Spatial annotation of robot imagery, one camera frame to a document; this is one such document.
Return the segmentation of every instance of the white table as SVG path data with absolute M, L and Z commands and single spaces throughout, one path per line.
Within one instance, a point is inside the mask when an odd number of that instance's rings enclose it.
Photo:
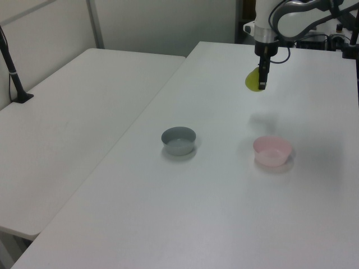
M 184 61 L 90 49 L 0 112 L 0 230 L 34 239 Z
M 358 268 L 355 62 L 293 49 L 252 92 L 257 63 L 200 43 L 13 269 Z M 173 126 L 194 153 L 163 152 Z M 254 162 L 262 135 L 292 143 L 287 164 Z

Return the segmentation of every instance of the white wall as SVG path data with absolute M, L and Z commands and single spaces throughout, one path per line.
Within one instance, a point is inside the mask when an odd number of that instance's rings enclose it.
M 2 28 L 25 91 L 95 48 L 86 0 L 56 0 Z M 8 70 L 0 56 L 0 109 L 8 104 Z
M 188 56 L 199 41 L 234 43 L 238 0 L 92 0 L 107 49 Z
M 21 1 L 20 4 L 19 0 L 0 0 L 0 24 L 5 25 L 6 22 L 13 21 L 52 1 L 54 0 L 31 0 Z

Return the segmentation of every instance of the yellow object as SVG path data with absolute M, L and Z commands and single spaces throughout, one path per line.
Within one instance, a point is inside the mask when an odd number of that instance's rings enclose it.
M 254 68 L 252 72 L 246 77 L 246 86 L 251 91 L 262 91 L 259 90 L 259 67 Z

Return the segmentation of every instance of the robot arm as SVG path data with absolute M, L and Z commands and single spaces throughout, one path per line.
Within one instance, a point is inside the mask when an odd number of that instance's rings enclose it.
M 314 26 L 359 8 L 358 0 L 256 0 L 255 54 L 259 61 L 259 89 L 264 90 L 270 58 L 278 52 L 279 39 L 295 41 Z

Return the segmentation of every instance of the microphone stand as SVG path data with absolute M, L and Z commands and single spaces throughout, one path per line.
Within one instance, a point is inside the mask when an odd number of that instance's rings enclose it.
M 26 102 L 29 99 L 31 99 L 32 97 L 34 97 L 34 95 L 26 93 L 24 91 L 24 88 L 22 88 L 20 78 L 16 72 L 15 66 L 13 65 L 13 61 L 12 61 L 10 53 L 9 53 L 7 41 L 6 41 L 6 38 L 2 31 L 1 26 L 0 26 L 0 50 L 1 50 L 2 56 L 4 57 L 7 69 L 9 70 L 9 74 L 12 78 L 13 84 L 15 85 L 15 88 L 17 91 L 17 98 L 14 99 L 13 102 L 23 104 L 24 102 Z

